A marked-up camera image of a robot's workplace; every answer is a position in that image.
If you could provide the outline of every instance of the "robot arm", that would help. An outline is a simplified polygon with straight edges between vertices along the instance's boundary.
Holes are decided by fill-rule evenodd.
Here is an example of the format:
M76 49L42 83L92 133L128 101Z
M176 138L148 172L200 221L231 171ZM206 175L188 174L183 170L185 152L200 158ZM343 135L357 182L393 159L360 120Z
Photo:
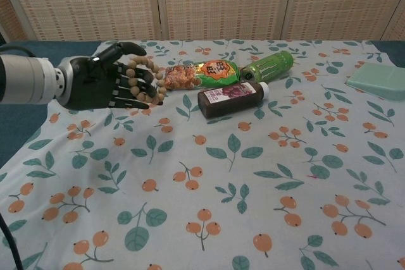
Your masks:
M117 62L128 54L145 56L146 52L137 44L117 42L93 57L64 58L56 68L45 58L0 55L0 103L46 104L56 99L71 110L148 109L130 93L125 74L129 67ZM150 97L157 94L150 71L136 68L135 77L140 91Z

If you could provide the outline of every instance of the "black cable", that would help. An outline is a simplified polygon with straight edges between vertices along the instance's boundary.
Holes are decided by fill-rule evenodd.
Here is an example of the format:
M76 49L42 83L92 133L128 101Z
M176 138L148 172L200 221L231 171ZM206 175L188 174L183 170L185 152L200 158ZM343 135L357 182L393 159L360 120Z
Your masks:
M20 255L18 253L17 245L15 244L13 235L7 227L6 222L4 221L0 213L0 228L4 233L4 237L7 239L8 245L10 246L11 253L14 257L14 262L17 270L24 270L23 264L21 263Z
M9 51L9 50L18 50L26 53L29 57L36 57L33 52L28 50L26 47L20 47L20 46L2 46L0 47L0 52L1 51Z

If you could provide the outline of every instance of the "drink can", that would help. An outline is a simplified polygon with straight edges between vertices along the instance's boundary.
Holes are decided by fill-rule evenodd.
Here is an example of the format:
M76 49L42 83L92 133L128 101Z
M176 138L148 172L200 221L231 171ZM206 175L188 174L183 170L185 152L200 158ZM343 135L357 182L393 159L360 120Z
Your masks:
M242 80L269 83L291 69L294 58L287 51L281 51L257 60L240 71Z

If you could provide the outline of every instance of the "snack bag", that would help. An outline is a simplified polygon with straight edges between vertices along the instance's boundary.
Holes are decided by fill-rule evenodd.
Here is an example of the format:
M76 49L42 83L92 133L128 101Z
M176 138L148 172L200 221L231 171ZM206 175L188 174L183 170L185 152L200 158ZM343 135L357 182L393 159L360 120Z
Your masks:
M237 65L227 60L171 66L165 71L165 87L168 90L224 87L238 81Z

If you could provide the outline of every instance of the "white bottle cap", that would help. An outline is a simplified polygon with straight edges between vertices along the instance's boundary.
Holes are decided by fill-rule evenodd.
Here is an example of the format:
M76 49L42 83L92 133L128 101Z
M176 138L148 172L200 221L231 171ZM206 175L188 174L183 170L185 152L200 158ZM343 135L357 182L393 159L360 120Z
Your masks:
M261 85L261 87L263 89L263 99L267 99L267 97L270 94L270 89L268 87L268 84L265 82L259 82L259 84Z

